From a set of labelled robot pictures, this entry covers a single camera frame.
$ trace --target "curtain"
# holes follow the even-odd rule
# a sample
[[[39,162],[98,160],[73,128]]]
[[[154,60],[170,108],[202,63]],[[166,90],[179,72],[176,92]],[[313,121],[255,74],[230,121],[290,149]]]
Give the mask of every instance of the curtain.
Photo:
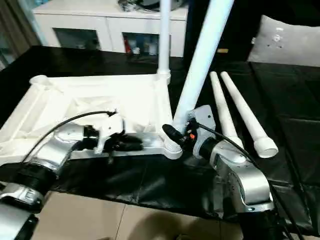
[[[40,45],[18,0],[0,0],[0,32],[17,58],[33,45]]]
[[[5,64],[2,62],[2,60],[1,60],[1,58],[0,58],[0,71],[2,70],[2,69],[5,69]]]

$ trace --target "white cabinet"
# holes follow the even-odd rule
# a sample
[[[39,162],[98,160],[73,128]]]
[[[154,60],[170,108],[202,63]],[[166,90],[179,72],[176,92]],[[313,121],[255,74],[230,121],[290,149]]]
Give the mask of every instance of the white cabinet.
[[[105,17],[36,14],[35,19],[50,47],[113,50]]]
[[[33,13],[50,47],[125,53],[128,51],[126,36],[134,38],[136,35],[137,41],[141,36],[149,41],[152,39],[150,54],[152,52],[151,55],[154,55],[151,47],[154,49],[158,44],[160,13],[143,10],[124,12],[117,0],[51,0],[35,8]],[[183,56],[187,13],[187,7],[171,12],[172,57]]]

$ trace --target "glass cabinet door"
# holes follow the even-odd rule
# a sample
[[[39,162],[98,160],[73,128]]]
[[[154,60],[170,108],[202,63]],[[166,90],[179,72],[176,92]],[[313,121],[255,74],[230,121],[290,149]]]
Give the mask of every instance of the glass cabinet door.
[[[95,30],[54,27],[53,31],[62,48],[101,50]]]
[[[158,55],[159,35],[148,33],[123,32],[123,44],[127,54]]]
[[[49,47],[113,50],[105,17],[60,14],[34,16]]]

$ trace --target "white pipe end cap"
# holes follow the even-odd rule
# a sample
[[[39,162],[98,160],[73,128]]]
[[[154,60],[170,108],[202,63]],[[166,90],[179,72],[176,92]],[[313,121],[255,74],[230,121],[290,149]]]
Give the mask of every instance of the white pipe end cap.
[[[37,75],[29,80],[31,84],[51,85],[46,75]]]
[[[275,156],[279,149],[275,142],[268,136],[259,138],[253,144],[255,151],[262,159],[268,159]]]

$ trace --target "black fabric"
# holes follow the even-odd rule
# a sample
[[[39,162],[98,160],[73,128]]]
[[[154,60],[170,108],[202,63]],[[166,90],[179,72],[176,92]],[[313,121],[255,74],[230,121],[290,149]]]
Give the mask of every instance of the black fabric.
[[[29,79],[89,75],[153,74],[157,59],[127,60],[125,54],[80,49],[33,47],[0,72],[0,125],[27,91]],[[181,58],[170,58],[169,95],[172,111],[178,104],[186,71]],[[225,92],[235,127],[246,150],[275,185],[301,231],[320,234],[320,68],[248,62],[216,61],[213,68],[230,73],[260,123],[274,139],[279,153],[258,158],[253,140],[231,97]],[[207,79],[197,106],[209,104],[221,131]],[[20,167],[0,167],[0,180],[8,181]],[[70,160],[53,190],[117,201],[203,218],[236,221],[229,198],[222,199],[224,182],[205,160],[185,153],[170,160],[161,155]]]

